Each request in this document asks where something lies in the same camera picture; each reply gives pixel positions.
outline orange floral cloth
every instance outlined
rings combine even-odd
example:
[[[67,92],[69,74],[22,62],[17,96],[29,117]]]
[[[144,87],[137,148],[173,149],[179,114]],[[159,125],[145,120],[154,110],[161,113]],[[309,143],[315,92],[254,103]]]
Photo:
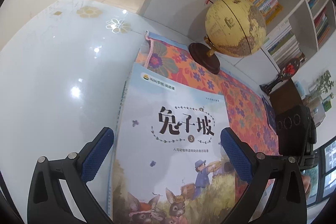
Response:
[[[188,50],[153,39],[148,69],[181,84],[224,95],[232,130],[255,152],[278,155],[278,137],[269,127],[263,99],[239,80],[220,71],[210,73],[192,59]],[[144,64],[149,46],[142,47],[136,62]],[[236,176],[236,201],[247,184]]]

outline wooden globe base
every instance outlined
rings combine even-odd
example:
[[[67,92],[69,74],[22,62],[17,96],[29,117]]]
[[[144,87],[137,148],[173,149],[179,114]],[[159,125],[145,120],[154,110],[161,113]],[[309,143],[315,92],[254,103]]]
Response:
[[[191,43],[188,49],[190,55],[196,63],[205,67],[209,72],[213,73],[214,75],[217,75],[219,73],[220,63],[217,56],[215,54],[213,54],[212,56],[207,55],[207,52],[211,50],[210,48],[201,43]]]

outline butterfly illustration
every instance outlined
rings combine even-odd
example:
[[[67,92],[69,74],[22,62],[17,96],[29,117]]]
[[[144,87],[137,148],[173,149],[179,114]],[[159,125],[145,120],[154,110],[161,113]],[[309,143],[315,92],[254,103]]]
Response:
[[[133,122],[133,127],[135,127],[135,126],[139,125],[139,122],[138,122],[138,120],[135,120],[135,121],[132,121],[132,122]]]

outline metal screw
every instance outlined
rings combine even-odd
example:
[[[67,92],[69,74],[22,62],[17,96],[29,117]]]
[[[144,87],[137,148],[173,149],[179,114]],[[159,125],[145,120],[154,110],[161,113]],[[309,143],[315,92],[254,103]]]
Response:
[[[260,159],[260,160],[263,160],[263,159],[265,159],[265,154],[259,152],[259,153],[257,153],[257,158]]]
[[[77,153],[76,152],[71,152],[69,155],[68,155],[68,158],[73,160],[74,158],[77,157]]]
[[[39,159],[37,160],[39,163],[43,163],[45,161],[45,157],[42,156],[42,157],[39,157]]]
[[[289,162],[291,162],[291,163],[295,163],[295,159],[294,159],[293,157],[289,157],[288,160],[289,160]]]

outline cartoon rabbit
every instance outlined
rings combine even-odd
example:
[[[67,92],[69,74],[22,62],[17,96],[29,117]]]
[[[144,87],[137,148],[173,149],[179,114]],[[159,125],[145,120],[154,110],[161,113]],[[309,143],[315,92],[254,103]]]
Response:
[[[127,201],[131,209],[129,216],[131,217],[130,223],[132,224],[146,224],[152,223],[152,213],[159,201],[160,196],[157,195],[152,198],[148,203],[139,202],[132,194],[128,193]]]
[[[170,208],[169,214],[170,217],[176,222],[176,224],[188,224],[187,218],[184,216],[185,213],[185,199],[187,195],[187,189],[185,188],[182,192],[182,195],[175,196],[172,191],[166,188],[166,196],[169,201]]]
[[[177,224],[174,219],[167,218],[166,212],[159,208],[155,208],[155,211],[152,214],[153,218],[158,220],[160,224]]]

